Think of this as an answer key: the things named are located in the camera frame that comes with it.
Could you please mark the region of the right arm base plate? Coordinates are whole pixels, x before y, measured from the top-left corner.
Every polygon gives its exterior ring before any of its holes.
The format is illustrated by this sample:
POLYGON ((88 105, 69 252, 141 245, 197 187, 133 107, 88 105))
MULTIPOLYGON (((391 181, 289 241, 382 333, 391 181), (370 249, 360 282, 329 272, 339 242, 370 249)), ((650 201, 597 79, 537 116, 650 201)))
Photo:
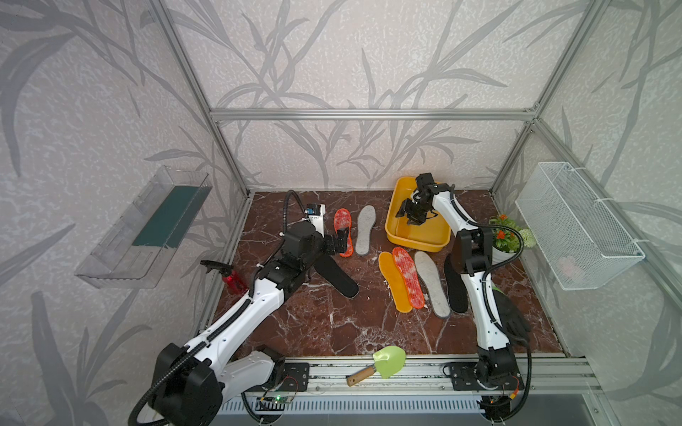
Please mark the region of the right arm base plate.
POLYGON ((474 361, 449 362, 442 365, 442 374, 451 381, 454 391, 513 393, 526 388, 518 367, 498 378, 483 380, 478 376, 477 366, 478 363, 474 361))

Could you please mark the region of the green circuit board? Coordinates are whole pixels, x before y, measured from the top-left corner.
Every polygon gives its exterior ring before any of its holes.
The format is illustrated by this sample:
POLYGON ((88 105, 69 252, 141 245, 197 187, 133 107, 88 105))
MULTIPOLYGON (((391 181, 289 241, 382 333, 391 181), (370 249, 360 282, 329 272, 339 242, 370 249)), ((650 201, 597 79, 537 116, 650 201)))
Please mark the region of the green circuit board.
POLYGON ((255 409, 259 412, 265 413, 282 412, 294 401, 295 398, 296 395, 293 393, 259 397, 256 400, 255 409))

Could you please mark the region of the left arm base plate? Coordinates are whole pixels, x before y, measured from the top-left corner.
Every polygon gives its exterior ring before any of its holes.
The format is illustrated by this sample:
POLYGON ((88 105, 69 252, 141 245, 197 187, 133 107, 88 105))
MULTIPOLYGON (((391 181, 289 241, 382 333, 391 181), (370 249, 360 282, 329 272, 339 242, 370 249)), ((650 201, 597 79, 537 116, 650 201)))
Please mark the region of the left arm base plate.
POLYGON ((251 392, 276 390, 279 392, 306 392, 309 384, 311 365, 307 362, 284 362, 276 364, 271 376, 251 392))

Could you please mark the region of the near grey insole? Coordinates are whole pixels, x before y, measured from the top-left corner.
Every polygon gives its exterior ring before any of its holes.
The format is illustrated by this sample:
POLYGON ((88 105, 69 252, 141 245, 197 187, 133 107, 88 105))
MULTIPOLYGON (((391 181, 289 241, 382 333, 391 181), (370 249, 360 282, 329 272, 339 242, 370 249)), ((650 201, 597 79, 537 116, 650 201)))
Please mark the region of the near grey insole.
POLYGON ((418 251, 415 253, 414 262, 419 278, 426 285, 429 300, 433 307, 433 313, 440 319, 449 318, 451 309, 449 301, 440 281, 440 273, 433 259, 426 253, 418 251))

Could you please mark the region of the red insole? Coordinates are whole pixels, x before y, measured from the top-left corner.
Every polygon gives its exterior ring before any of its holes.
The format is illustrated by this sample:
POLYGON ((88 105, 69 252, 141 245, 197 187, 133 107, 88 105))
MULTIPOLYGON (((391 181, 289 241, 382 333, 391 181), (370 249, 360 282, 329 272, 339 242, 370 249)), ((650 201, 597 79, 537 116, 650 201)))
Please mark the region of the red insole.
POLYGON ((351 236, 352 217, 347 209, 338 209, 334 216, 335 248, 341 257, 353 255, 353 241, 351 236))
POLYGON ((424 293, 421 289, 421 284, 417 275, 416 264, 404 248, 394 248, 393 252, 394 264, 403 278, 410 305, 415 309, 422 309, 426 305, 424 293))

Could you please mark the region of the left black insole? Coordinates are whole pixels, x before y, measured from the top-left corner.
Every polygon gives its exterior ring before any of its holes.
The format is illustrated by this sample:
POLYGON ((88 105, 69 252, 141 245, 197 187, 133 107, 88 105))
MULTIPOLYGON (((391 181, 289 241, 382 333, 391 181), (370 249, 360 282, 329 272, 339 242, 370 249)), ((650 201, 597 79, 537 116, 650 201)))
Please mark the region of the left black insole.
POLYGON ((323 255, 318 258, 314 263, 314 270, 344 297, 352 299, 358 295, 360 288, 357 282, 331 256, 323 255))

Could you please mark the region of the grey insole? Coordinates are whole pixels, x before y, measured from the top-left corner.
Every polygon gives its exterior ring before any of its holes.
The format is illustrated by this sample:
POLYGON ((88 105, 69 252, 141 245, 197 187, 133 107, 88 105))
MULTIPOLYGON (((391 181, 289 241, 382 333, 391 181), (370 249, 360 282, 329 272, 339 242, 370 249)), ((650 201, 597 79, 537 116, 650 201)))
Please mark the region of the grey insole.
POLYGON ((449 301, 440 281, 440 273, 433 259, 426 253, 418 251, 415 253, 414 262, 419 278, 426 285, 429 300, 433 307, 433 313, 440 319, 449 318, 451 309, 449 301))
POLYGON ((358 215, 355 252, 359 256, 366 256, 369 254, 371 232, 376 223, 376 218, 376 210, 371 205, 363 207, 358 215))

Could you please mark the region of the black insole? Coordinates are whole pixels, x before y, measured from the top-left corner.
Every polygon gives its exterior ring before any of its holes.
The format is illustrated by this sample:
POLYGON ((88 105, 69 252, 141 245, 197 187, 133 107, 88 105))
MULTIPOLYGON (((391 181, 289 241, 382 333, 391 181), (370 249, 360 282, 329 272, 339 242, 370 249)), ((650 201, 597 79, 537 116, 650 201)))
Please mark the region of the black insole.
POLYGON ((331 256, 323 255, 318 258, 314 263, 314 270, 344 297, 352 299, 358 295, 360 288, 357 282, 331 256))
POLYGON ((467 313, 469 306, 467 289, 461 275, 454 267, 451 254, 444 261, 443 271, 445 273, 451 311, 458 314, 467 313))

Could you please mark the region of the clear plastic wall shelf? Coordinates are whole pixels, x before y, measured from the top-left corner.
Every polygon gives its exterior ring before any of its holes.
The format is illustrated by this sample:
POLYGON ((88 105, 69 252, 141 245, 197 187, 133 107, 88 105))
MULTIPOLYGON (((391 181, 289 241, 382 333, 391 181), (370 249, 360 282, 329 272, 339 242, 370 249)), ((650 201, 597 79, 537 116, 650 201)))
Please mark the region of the clear plastic wall shelf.
POLYGON ((153 289, 210 192, 210 174, 162 166, 75 275, 96 289, 153 289))

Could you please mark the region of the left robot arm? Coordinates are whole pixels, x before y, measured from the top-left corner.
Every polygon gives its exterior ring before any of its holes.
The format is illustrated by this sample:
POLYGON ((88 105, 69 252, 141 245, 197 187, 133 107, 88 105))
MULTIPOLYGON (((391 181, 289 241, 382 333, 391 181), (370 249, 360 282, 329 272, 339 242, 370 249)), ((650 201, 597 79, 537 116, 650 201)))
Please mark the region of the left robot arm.
POLYGON ((302 221, 282 223, 281 239, 252 275, 236 305, 184 346, 167 345, 157 357, 150 388, 131 410, 128 424, 140 424, 144 408, 154 410, 158 425, 209 425, 225 401, 276 377, 274 353, 253 351, 234 360, 239 347, 273 312, 295 294, 309 271, 315 271, 347 298, 358 284, 334 257, 353 248, 351 225, 325 234, 323 213, 302 209, 302 221))

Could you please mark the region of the green garden trowel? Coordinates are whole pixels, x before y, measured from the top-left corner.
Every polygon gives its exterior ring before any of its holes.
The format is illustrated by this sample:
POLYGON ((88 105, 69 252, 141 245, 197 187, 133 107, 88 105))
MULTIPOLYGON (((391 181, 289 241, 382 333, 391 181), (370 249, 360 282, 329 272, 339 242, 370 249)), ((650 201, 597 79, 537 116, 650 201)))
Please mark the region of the green garden trowel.
POLYGON ((382 379, 388 379, 400 372, 406 363, 407 353, 401 347, 387 346, 372 356, 373 364, 346 378, 346 384, 353 387, 358 383, 379 374, 382 379))

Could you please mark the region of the far grey insole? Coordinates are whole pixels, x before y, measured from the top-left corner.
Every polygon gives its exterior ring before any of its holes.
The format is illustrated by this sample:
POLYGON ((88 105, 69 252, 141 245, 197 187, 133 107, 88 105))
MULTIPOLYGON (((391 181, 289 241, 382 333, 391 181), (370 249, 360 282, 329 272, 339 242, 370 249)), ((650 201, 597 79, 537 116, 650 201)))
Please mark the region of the far grey insole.
POLYGON ((355 252, 359 256, 366 256, 369 254, 371 232, 376 223, 376 218, 376 210, 371 205, 363 207, 358 215, 355 252))

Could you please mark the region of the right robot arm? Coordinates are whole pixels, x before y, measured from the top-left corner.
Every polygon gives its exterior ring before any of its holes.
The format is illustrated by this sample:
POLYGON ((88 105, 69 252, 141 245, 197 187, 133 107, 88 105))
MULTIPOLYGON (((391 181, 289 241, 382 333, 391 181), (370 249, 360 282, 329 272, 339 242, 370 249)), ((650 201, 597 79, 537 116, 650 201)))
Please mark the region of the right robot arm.
POLYGON ((420 174, 414 181, 416 189, 402 201, 396 216, 416 226, 443 218, 456 236, 443 269, 450 309, 471 310, 475 321, 478 361, 472 379, 490 390, 508 381, 521 385, 514 348, 530 349, 531 326, 493 283, 493 271, 509 263, 493 263, 494 227, 476 222, 459 203, 453 186, 435 182, 430 173, 420 174))

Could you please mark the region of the red spray bottle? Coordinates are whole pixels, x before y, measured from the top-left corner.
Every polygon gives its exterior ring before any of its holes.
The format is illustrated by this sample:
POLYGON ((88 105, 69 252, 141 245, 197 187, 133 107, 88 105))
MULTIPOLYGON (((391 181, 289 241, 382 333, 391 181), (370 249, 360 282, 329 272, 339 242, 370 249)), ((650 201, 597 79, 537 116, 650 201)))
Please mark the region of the red spray bottle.
POLYGON ((206 268, 206 273, 218 272, 222 282, 232 293, 242 296, 249 291, 248 286, 231 264, 204 259, 200 261, 200 265, 206 268))

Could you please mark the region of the yellow insole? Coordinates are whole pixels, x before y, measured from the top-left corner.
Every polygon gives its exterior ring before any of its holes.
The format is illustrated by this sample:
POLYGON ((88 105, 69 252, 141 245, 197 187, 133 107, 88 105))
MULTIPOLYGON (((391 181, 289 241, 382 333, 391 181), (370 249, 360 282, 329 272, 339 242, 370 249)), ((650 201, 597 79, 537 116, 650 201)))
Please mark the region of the yellow insole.
POLYGON ((393 255, 381 252, 378 256, 378 265, 390 289, 396 310, 401 313, 411 312, 413 307, 408 299, 408 291, 403 276, 394 264, 393 255))

